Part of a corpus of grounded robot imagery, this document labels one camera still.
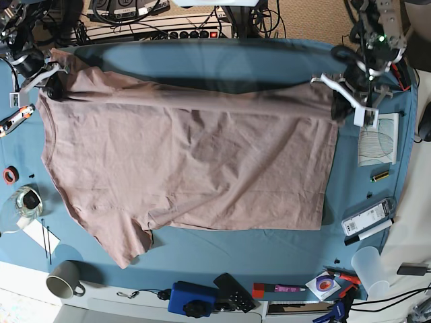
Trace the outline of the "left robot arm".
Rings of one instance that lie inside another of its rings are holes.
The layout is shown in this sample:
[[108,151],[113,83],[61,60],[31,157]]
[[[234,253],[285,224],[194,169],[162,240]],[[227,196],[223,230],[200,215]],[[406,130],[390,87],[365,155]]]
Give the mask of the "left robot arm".
[[323,73],[311,81],[333,90],[333,120],[352,114],[356,126],[376,127],[383,99],[395,91],[411,89],[403,57],[407,41],[392,1],[345,1],[344,5],[352,21],[348,38],[358,48],[334,46],[331,56],[345,65],[345,71],[338,75]]

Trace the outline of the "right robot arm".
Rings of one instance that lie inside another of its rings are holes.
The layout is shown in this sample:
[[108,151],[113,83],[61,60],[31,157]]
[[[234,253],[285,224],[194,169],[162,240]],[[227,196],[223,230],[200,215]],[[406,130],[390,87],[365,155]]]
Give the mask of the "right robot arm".
[[51,1],[1,2],[1,61],[11,71],[12,108],[28,105],[34,88],[52,100],[63,98],[59,75],[68,73],[69,68],[54,61],[50,52],[41,50],[33,35],[33,28],[43,21],[51,6]]

